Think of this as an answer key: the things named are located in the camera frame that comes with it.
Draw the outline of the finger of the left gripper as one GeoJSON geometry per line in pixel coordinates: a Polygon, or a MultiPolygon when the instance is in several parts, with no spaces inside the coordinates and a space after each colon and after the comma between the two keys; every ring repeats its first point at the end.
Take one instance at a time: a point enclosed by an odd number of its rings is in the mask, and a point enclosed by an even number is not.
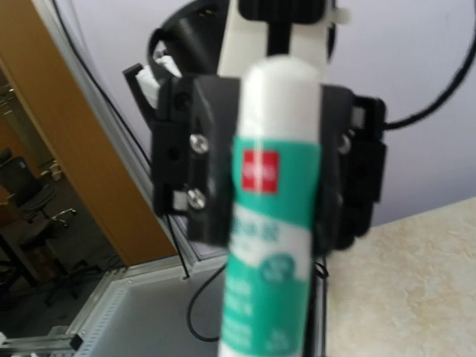
{"type": "Polygon", "coordinates": [[[343,210],[341,155],[350,151],[344,138],[351,126],[353,93],[341,86],[322,86],[321,173],[315,206],[314,253],[323,257],[337,245],[343,210]]]}

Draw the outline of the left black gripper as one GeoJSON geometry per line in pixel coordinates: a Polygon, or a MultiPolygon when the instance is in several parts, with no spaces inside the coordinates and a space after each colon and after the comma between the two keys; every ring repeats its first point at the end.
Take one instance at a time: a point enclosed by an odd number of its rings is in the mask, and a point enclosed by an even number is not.
{"type": "MultiPolygon", "coordinates": [[[[187,217],[188,239],[228,246],[234,200],[232,152],[240,80],[216,75],[168,79],[151,120],[153,208],[187,217]]],[[[343,210],[335,249],[349,248],[369,228],[380,201],[387,147],[386,105],[353,94],[351,126],[341,155],[343,210]]],[[[314,238],[316,199],[312,201],[314,238]]]]}

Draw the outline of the small green white glue stick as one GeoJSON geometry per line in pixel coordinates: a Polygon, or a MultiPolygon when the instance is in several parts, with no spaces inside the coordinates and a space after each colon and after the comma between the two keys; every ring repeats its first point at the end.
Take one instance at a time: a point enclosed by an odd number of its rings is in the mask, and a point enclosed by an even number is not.
{"type": "Polygon", "coordinates": [[[220,356],[300,356],[321,166],[318,70],[288,56],[243,76],[220,356]]]}

